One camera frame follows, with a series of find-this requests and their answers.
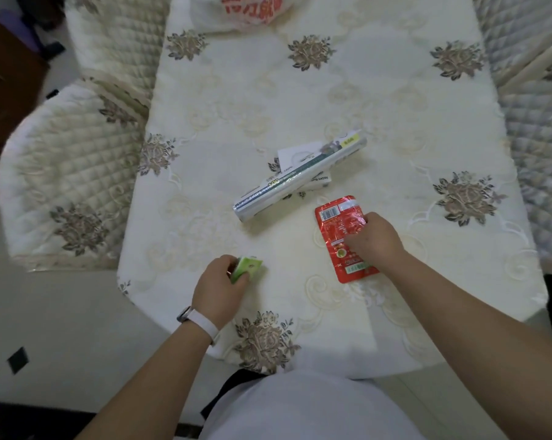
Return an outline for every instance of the quilted chair cover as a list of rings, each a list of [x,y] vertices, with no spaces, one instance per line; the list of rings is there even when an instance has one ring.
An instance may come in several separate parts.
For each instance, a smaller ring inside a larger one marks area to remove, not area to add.
[[[552,273],[552,81],[523,83],[500,103],[543,271]]]
[[[168,12],[169,0],[66,0],[82,74],[149,107]]]
[[[497,86],[552,44],[552,0],[474,0],[474,7]]]
[[[116,267],[144,126],[127,104],[83,81],[23,120],[0,161],[15,262],[29,270]]]

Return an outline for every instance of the green packet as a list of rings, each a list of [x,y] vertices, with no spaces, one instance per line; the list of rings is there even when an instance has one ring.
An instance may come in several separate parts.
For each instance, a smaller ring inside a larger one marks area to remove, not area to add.
[[[239,277],[245,272],[249,273],[250,279],[252,279],[262,265],[262,262],[264,261],[257,259],[255,256],[242,256],[237,259],[237,265],[230,277],[231,284],[235,284]]]

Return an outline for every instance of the red pouch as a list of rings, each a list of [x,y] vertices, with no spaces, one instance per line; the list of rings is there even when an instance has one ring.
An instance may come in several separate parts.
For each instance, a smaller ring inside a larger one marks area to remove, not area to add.
[[[353,196],[344,196],[315,208],[315,216],[340,283],[379,273],[377,268],[368,266],[343,241],[345,235],[357,233],[366,225],[361,208]]]

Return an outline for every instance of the yellow label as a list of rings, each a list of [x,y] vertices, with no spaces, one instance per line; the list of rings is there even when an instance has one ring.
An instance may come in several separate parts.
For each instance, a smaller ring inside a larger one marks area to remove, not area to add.
[[[341,148],[345,148],[359,140],[359,134],[352,134],[351,136],[347,137],[346,139],[342,140],[340,145]]]

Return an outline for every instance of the wristwatch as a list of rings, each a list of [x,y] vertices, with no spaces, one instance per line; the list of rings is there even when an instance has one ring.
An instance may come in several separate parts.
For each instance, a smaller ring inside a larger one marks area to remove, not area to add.
[[[211,346],[214,346],[219,339],[219,329],[217,329],[217,327],[211,322],[211,320],[209,320],[199,311],[196,311],[192,306],[188,306],[186,309],[184,309],[176,319],[180,323],[184,323],[184,321],[190,320],[198,325],[211,337]]]

